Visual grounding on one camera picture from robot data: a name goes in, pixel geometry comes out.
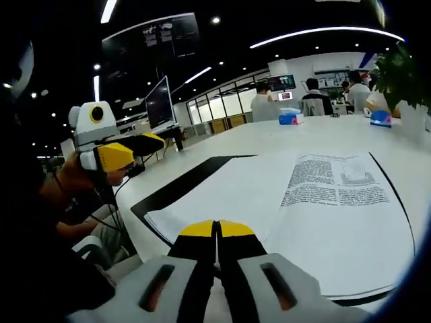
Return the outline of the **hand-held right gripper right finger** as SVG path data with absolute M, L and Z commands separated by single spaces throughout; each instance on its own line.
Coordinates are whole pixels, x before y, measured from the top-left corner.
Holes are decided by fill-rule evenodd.
M 365 322 L 368 313 L 322 296 L 319 282 L 277 253 L 251 228 L 217 224 L 221 281 L 233 322 Z

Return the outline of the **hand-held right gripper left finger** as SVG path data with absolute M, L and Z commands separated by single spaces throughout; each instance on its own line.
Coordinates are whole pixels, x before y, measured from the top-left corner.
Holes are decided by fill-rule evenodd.
M 186 226 L 169 253 L 152 258 L 124 277 L 115 295 L 94 310 L 68 315 L 68 322 L 202 322 L 214 282 L 216 223 Z

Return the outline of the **person's left hand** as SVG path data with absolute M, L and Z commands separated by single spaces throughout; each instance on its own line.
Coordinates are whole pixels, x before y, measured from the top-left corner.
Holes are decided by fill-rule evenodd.
M 103 186 L 118 186 L 131 168 L 113 172 L 97 172 L 85 170 L 80 164 L 80 155 L 73 152 L 63 164 L 53 183 L 53 196 L 56 202 L 66 203 L 77 193 Z

